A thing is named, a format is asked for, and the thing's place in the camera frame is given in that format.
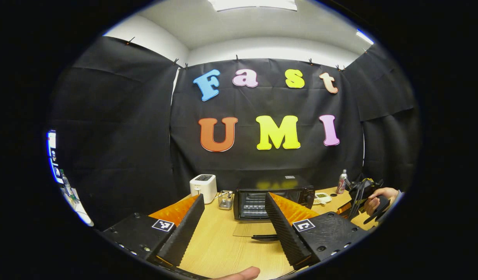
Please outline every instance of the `black curtain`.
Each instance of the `black curtain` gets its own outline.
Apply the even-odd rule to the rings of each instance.
[[[194,79],[216,69],[219,94],[203,101]],[[239,69],[257,73],[256,87],[232,83]],[[285,71],[298,69],[305,85],[290,88]],[[343,169],[350,178],[362,171],[363,136],[356,98],[342,72],[324,65],[282,59],[240,59],[211,62],[180,69],[171,111],[171,151],[173,173],[178,188],[189,193],[189,180],[198,174],[215,174],[218,189],[235,190],[240,179],[262,175],[301,175],[316,188],[337,185]],[[327,91],[319,75],[334,78],[336,94]],[[280,126],[287,115],[298,117],[296,129],[299,149],[258,150],[260,124],[256,117],[268,115]],[[324,145],[321,115],[333,115],[338,145]],[[217,119],[214,140],[222,142],[224,117],[236,117],[233,146],[211,152],[200,143],[202,118]]]
[[[413,89],[378,44],[344,71],[358,103],[365,138],[363,173],[384,186],[407,190],[412,183],[422,131]]]
[[[52,98],[58,162],[101,230],[180,198],[168,126],[178,66],[126,43],[100,37],[64,70]]]

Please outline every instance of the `bottle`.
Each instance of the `bottle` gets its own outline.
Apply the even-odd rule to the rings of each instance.
[[[70,181],[68,181],[68,178],[66,177],[66,175],[64,175],[64,170],[61,170],[61,175],[63,178],[64,190],[66,190],[66,194],[76,203],[77,197],[75,196],[75,193],[71,190]]]
[[[342,170],[342,174],[339,176],[339,183],[337,184],[337,189],[335,190],[337,194],[344,193],[344,189],[346,188],[346,181],[344,179],[347,178],[348,175],[346,174],[346,170]]]

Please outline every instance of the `white wall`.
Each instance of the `white wall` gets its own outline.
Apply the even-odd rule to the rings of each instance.
[[[178,58],[179,65],[185,65],[189,56],[189,49],[176,37],[171,35],[164,28],[143,16],[132,16],[118,25],[114,26],[104,36],[116,37],[146,47],[175,60]]]
[[[340,68],[348,66],[358,54],[332,45],[315,41],[284,38],[258,37],[225,41],[203,46],[189,53],[189,66],[205,62],[241,58],[278,58],[308,61]]]

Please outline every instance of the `wooden table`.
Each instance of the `wooden table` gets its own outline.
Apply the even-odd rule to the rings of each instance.
[[[335,189],[333,187],[320,192],[331,194]],[[335,212],[350,199],[345,190],[343,194],[332,197],[332,201],[326,205],[314,205],[312,209],[320,214]],[[375,221],[363,225],[368,217],[367,213],[363,213],[352,222],[368,230],[377,225]],[[265,234],[263,231],[273,230],[273,226],[271,223],[239,222],[234,219],[233,210],[219,209],[218,199],[214,199],[205,205],[179,268],[205,277],[218,278],[256,266],[261,270],[257,280],[277,278],[294,270],[285,257],[280,241],[262,242],[251,239],[250,235],[237,236],[241,233],[248,235],[247,232],[250,233],[251,230],[254,234]]]

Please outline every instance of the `toaster oven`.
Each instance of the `toaster oven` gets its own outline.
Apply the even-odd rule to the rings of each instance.
[[[242,221],[269,220],[265,196],[275,193],[311,209],[315,198],[313,185],[298,175],[244,178],[234,195],[234,218]]]

